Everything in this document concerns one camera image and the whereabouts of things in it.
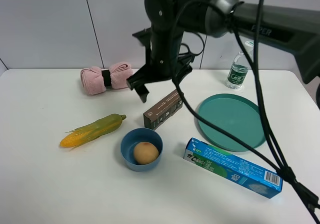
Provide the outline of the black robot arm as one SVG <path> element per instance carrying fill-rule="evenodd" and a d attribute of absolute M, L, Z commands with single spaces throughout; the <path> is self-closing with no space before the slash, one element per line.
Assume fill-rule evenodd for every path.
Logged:
<path fill-rule="evenodd" d="M 135 33 L 145 46 L 145 64 L 126 81 L 145 102 L 146 84 L 192 71 L 192 52 L 180 52 L 185 32 L 219 38 L 228 32 L 291 53 L 301 78 L 309 83 L 320 75 L 320 14 L 247 4 L 240 0 L 144 0 L 151 27 Z"/>

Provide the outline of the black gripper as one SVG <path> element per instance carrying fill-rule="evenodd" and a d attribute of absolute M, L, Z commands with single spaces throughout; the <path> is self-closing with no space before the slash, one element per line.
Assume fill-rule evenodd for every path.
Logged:
<path fill-rule="evenodd" d="M 145 64 L 127 79 L 127 85 L 136 91 L 145 103 L 149 94 L 147 83 L 169 80 L 171 66 L 177 65 L 177 80 L 192 71 L 189 64 L 179 61 L 178 54 L 184 32 L 204 33 L 207 6 L 189 5 L 176 24 L 180 9 L 191 0 L 144 0 L 146 14 L 151 22 L 150 46 L 145 47 Z"/>

